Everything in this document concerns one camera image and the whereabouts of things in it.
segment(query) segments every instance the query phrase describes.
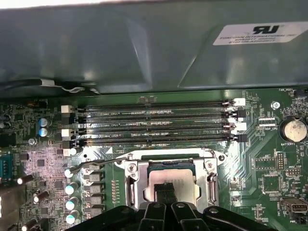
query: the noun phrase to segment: integrated circuit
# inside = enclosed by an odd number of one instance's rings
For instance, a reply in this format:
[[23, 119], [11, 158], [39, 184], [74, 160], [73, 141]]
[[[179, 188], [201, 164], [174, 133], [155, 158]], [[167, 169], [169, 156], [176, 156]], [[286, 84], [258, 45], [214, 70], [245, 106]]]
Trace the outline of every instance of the integrated circuit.
[[40, 209], [41, 214], [47, 215], [48, 214], [48, 208], [41, 208]]
[[62, 188], [63, 188], [63, 183], [62, 183], [62, 181], [55, 181], [55, 182], [54, 182], [54, 187], [55, 187], [56, 189], [62, 189]]
[[38, 167], [44, 167], [45, 166], [45, 160], [37, 160], [37, 166]]
[[281, 190], [281, 181], [279, 175], [263, 175], [262, 191], [263, 193], [278, 193]]

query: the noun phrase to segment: white label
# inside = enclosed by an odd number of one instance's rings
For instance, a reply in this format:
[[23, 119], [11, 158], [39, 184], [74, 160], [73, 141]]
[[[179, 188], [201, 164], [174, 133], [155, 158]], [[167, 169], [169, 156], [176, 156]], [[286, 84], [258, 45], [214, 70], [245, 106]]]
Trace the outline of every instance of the white label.
[[308, 22], [225, 26], [213, 45], [289, 42], [308, 30]]

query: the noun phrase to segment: blue capacitor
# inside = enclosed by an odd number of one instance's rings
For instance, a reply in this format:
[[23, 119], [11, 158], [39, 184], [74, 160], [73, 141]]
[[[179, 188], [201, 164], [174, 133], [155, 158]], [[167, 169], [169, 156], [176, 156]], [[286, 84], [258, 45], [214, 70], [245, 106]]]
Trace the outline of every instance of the blue capacitor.
[[51, 119], [49, 118], [41, 118], [38, 121], [38, 124], [43, 128], [43, 127], [49, 127], [52, 124]]
[[41, 128], [38, 132], [41, 137], [50, 137], [52, 136], [52, 130], [50, 128]]

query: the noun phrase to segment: cable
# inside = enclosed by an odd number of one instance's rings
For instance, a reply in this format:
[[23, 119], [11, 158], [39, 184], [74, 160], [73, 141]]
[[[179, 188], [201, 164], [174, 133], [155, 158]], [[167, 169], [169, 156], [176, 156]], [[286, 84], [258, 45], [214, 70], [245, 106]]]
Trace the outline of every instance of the cable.
[[21, 80], [14, 80], [8, 81], [5, 83], [0, 83], [0, 91], [21, 88], [21, 87], [32, 87], [32, 86], [42, 86], [42, 87], [54, 87], [54, 88], [61, 88], [64, 91], [69, 93], [78, 93], [80, 91], [85, 90], [84, 87], [76, 86], [78, 83], [75, 82], [55, 82], [51, 79], [21, 79]]

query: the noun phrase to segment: gray metal panel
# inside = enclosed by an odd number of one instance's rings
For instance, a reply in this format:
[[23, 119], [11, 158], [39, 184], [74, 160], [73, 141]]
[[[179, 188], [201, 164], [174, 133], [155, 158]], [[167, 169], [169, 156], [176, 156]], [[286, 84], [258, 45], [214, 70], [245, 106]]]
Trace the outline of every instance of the gray metal panel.
[[308, 32], [212, 44], [225, 25], [308, 21], [307, 9], [307, 0], [207, 0], [5, 10], [1, 79], [91, 81], [101, 93], [306, 84]]

